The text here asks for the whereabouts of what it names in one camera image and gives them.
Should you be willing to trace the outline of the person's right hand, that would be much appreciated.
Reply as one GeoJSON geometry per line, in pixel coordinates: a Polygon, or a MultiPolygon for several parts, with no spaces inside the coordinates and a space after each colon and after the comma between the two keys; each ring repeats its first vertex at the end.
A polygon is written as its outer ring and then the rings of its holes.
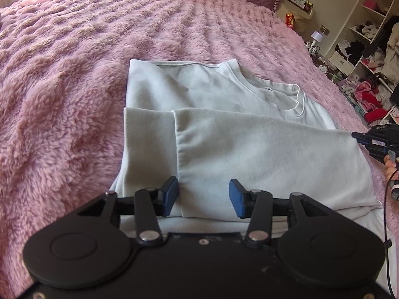
{"type": "Polygon", "coordinates": [[[386,182],[398,180],[398,168],[396,167],[397,162],[392,161],[391,157],[387,154],[384,157],[384,167],[385,167],[385,178],[386,182]]]}

